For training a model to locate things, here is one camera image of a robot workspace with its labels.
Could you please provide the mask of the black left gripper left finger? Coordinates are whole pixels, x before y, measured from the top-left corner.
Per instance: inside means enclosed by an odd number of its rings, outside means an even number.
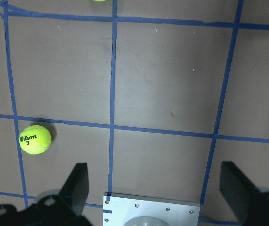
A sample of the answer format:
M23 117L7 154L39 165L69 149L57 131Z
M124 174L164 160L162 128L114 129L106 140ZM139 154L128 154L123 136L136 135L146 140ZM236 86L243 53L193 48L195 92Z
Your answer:
M59 195L76 215L82 215L88 198L87 163L75 164Z

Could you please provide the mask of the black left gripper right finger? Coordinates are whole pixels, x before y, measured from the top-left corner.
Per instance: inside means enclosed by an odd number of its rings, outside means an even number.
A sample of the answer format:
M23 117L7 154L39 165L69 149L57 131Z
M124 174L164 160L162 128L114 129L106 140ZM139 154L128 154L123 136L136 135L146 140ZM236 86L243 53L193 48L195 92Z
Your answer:
M220 192L236 219L245 225L261 191L232 161L220 166Z

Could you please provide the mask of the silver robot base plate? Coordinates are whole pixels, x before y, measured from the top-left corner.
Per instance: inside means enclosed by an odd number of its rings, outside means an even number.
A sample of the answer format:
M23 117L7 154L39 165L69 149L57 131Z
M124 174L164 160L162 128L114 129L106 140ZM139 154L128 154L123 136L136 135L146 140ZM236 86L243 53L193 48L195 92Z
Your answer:
M200 204L108 193L103 196L105 226L196 226Z

